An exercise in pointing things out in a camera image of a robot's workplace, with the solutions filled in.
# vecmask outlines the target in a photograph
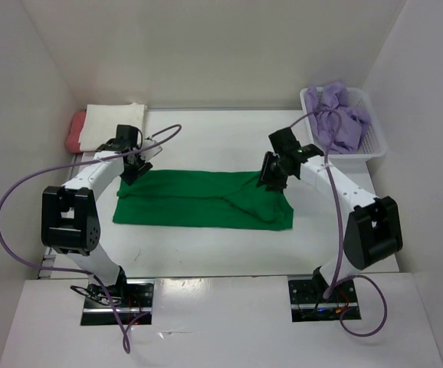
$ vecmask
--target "plastic basket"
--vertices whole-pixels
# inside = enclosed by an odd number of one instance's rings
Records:
[[[319,94],[319,99],[322,97],[322,89],[323,87],[317,87],[317,92]],[[339,160],[355,160],[355,161],[368,161],[373,157],[380,157],[385,155],[386,152],[386,142],[385,137],[383,136],[382,128],[380,127],[380,123],[378,118],[376,117],[376,113],[372,107],[372,104],[368,98],[368,95],[363,92],[360,88],[348,88],[349,94],[349,105],[351,107],[358,107],[359,109],[365,110],[369,113],[372,118],[372,122],[369,125],[368,132],[366,132],[365,139],[363,140],[363,144],[359,148],[359,150],[355,153],[347,153],[347,154],[331,154],[329,155],[330,159],[339,159]],[[304,95],[307,92],[307,88],[304,88],[300,92],[300,101],[301,106],[304,113],[307,113],[307,107],[305,106]],[[308,118],[305,118],[305,124],[307,125],[307,129],[309,130],[309,138],[323,149],[322,146],[317,142],[315,137],[313,136],[310,129],[310,121]]]

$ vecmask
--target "folded white cloth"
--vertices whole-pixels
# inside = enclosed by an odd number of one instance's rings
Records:
[[[142,129],[145,105],[87,105],[84,128],[80,132],[80,151],[95,151],[98,146],[116,136],[118,124]]]

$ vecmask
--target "white table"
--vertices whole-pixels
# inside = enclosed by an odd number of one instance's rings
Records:
[[[146,135],[174,123],[181,133],[163,145],[152,160],[154,169],[206,171],[258,171],[266,151],[267,136],[287,127],[301,111],[150,111]],[[309,143],[305,123],[294,127],[302,145]],[[353,181],[373,192],[365,163],[338,166]],[[294,228],[282,232],[226,228],[181,228],[117,225],[116,179],[97,201],[102,228],[101,244],[128,277],[214,277],[240,275],[310,274],[336,254],[336,210],[314,189],[290,178],[285,195],[294,208]],[[63,255],[58,267],[75,264]],[[397,272],[389,257],[368,272]],[[77,278],[54,272],[52,278]]]
[[[117,326],[80,326],[84,299],[69,287],[85,280],[27,281],[0,368],[442,368],[413,277],[372,278],[389,319],[364,339],[337,321],[292,323],[286,277],[157,279],[152,325],[131,330],[130,355]],[[346,323],[370,331],[382,318],[381,302],[363,280],[356,293],[363,320]]]

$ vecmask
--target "green towel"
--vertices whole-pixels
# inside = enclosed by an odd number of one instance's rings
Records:
[[[117,224],[252,228],[293,227],[283,193],[256,188],[259,172],[149,171],[134,184],[121,182]]]

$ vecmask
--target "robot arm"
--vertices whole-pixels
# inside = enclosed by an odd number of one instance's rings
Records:
[[[135,150],[138,129],[119,125],[116,137],[96,151],[94,160],[101,160],[116,153]],[[146,139],[142,147],[156,142]],[[153,166],[149,163],[162,151],[155,147],[139,155],[131,155],[87,166],[73,179],[60,187],[48,186],[43,192],[41,214],[41,240],[73,260],[81,269],[92,272],[108,287],[119,303],[127,295],[126,275],[100,245],[100,224],[96,201],[118,176],[131,185]],[[87,296],[95,301],[103,298],[102,291],[93,277]]]
[[[296,176],[314,187],[333,202],[329,176],[323,152],[310,144],[302,147],[291,128],[284,128],[269,136],[275,154],[266,153],[258,185],[266,190],[282,191],[288,176]],[[360,273],[402,249],[399,210],[390,197],[378,198],[359,187],[336,167],[330,165],[342,208],[344,254],[337,277]],[[336,270],[337,256],[318,267],[313,273],[314,284],[320,291],[327,289]]]

